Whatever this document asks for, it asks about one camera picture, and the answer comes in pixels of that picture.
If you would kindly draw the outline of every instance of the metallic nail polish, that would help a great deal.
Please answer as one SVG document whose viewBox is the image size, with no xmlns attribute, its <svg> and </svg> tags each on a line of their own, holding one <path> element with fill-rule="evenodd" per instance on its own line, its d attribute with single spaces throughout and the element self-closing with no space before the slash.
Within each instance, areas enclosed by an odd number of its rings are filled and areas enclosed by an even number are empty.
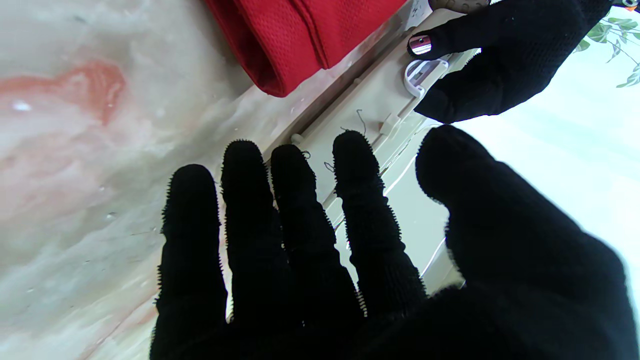
<svg viewBox="0 0 640 360">
<path fill-rule="evenodd" d="M 431 38 L 429 35 L 420 35 L 409 39 L 409 49 L 416 54 L 421 55 L 431 51 Z"/>
</svg>

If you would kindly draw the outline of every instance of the red fabric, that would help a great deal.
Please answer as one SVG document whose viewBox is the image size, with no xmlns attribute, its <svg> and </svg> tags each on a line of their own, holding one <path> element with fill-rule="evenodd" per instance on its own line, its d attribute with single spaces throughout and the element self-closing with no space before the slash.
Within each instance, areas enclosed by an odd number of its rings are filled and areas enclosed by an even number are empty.
<svg viewBox="0 0 640 360">
<path fill-rule="evenodd" d="M 405 0 L 206 0 L 240 65 L 264 92 L 285 97 L 329 69 Z"/>
</svg>

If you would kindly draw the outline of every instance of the gloved hand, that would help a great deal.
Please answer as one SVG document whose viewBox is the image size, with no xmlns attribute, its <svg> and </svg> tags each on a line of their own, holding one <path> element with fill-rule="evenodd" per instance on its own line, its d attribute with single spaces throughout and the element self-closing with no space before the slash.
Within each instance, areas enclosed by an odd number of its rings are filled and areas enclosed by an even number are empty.
<svg viewBox="0 0 640 360">
<path fill-rule="evenodd" d="M 276 210 L 259 149 L 236 141 L 222 171 L 233 319 L 225 321 L 214 181 L 206 168 L 188 165 L 173 175 L 164 209 L 151 359 L 343 358 L 367 326 L 383 326 L 425 301 L 366 139 L 347 131 L 335 139 L 333 155 L 360 293 L 340 264 L 300 150 L 283 145 L 272 153 Z"/>
<path fill-rule="evenodd" d="M 260 151 L 234 142 L 222 173 L 233 319 L 215 185 L 188 165 L 164 210 L 151 359 L 638 358 L 620 259 L 468 134 L 432 129 L 415 160 L 424 193 L 449 210 L 447 247 L 467 281 L 430 298 L 365 138 L 345 132 L 333 156 L 360 293 L 302 153 L 272 154 L 276 211 Z"/>
<path fill-rule="evenodd" d="M 414 34 L 408 51 L 421 60 L 482 49 L 462 70 L 436 82 L 415 111 L 450 124 L 525 102 L 547 87 L 611 5 L 611 0 L 503 0 Z"/>
</svg>

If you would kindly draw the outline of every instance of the white marble countertop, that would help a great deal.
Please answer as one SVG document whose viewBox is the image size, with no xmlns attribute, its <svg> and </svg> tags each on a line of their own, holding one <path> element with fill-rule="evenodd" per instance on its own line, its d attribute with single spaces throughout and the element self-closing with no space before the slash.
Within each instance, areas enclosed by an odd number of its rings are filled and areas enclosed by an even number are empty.
<svg viewBox="0 0 640 360">
<path fill-rule="evenodd" d="M 199 1 L 16 1 L 0 23 L 5 359 L 147 358 L 170 174 L 201 163 L 219 179 L 231 140 L 272 146 L 396 30 L 278 99 Z"/>
</svg>

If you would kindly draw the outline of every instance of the water droplet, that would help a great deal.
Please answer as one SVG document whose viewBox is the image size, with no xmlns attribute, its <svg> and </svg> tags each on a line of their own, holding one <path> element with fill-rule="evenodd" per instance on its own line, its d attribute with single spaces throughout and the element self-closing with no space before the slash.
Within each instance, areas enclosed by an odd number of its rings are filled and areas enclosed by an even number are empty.
<svg viewBox="0 0 640 360">
<path fill-rule="evenodd" d="M 13 102 L 13 109 L 15 111 L 31 111 L 31 105 L 22 100 L 16 100 Z"/>
</svg>

